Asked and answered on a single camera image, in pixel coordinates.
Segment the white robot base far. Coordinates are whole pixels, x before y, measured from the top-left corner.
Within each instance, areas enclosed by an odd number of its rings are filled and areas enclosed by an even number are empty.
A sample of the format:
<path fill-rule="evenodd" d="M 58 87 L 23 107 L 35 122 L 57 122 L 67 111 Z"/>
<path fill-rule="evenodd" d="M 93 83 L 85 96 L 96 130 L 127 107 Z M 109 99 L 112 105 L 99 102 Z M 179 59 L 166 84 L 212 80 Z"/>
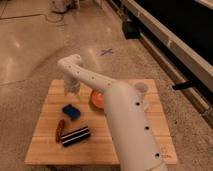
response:
<path fill-rule="evenodd" d="M 50 9 L 55 13 L 66 13 L 69 9 L 79 9 L 80 0 L 48 0 Z"/>

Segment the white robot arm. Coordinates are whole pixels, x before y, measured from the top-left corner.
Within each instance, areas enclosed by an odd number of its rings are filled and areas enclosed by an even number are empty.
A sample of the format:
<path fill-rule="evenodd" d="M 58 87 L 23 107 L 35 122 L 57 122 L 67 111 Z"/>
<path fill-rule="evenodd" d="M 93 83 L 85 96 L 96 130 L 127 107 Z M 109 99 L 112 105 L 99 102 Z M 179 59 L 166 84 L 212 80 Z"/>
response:
<path fill-rule="evenodd" d="M 104 113 L 121 171 L 168 171 L 134 86 L 83 68 L 80 55 L 58 61 L 69 92 L 82 82 L 103 94 Z"/>

